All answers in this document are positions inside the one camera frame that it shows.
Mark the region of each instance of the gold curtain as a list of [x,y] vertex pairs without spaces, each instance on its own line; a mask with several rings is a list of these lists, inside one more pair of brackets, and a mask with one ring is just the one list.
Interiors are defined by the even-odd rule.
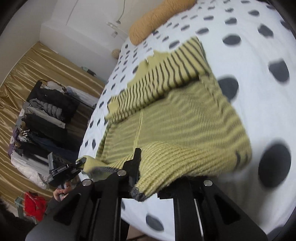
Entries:
[[12,129],[35,83],[44,79],[72,86],[99,97],[105,84],[42,43],[36,43],[14,66],[0,87],[0,196],[11,204],[23,191],[49,199],[52,192],[30,182],[11,164],[7,154]]

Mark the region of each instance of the metal screw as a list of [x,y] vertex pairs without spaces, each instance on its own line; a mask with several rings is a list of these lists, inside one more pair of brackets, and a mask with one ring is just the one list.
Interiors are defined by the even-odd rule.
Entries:
[[85,180],[82,181],[82,185],[85,186],[85,187],[87,187],[87,186],[89,186],[91,184],[92,184],[91,179],[85,179]]
[[204,180],[204,185],[206,187],[210,187],[211,185],[213,185],[213,182],[211,180]]
[[118,176],[123,177],[123,176],[126,175],[126,171],[125,170],[120,170],[120,171],[117,172],[117,174],[118,174]]

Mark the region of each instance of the striped fabric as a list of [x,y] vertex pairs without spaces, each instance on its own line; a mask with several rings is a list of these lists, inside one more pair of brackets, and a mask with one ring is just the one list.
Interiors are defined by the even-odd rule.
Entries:
[[131,193],[138,201],[181,176],[219,175],[251,158],[242,123],[196,37],[172,53],[155,52],[143,61],[108,108],[97,156],[87,157],[84,171],[121,169],[141,148],[140,179]]

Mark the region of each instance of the polka dot bed sheet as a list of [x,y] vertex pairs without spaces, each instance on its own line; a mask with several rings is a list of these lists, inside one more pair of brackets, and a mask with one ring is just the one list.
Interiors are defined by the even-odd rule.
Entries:
[[[252,146],[242,171],[218,186],[264,231],[281,230],[296,205],[296,40],[279,13],[256,0],[199,0],[173,16],[138,46],[127,39],[85,133],[80,156],[96,156],[111,96],[133,79],[153,51],[171,52],[197,36],[223,94],[240,116]],[[122,201],[122,218],[160,240],[174,240],[172,200],[153,195]]]

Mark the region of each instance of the yellow sweater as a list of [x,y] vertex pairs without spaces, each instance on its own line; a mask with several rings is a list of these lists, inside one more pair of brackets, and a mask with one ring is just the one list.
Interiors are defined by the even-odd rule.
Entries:
[[84,171],[121,169],[141,148],[140,179],[131,193],[138,201],[181,176],[219,175],[251,158],[242,123],[196,37],[141,62],[127,90],[112,97],[108,108],[97,156],[88,157]]

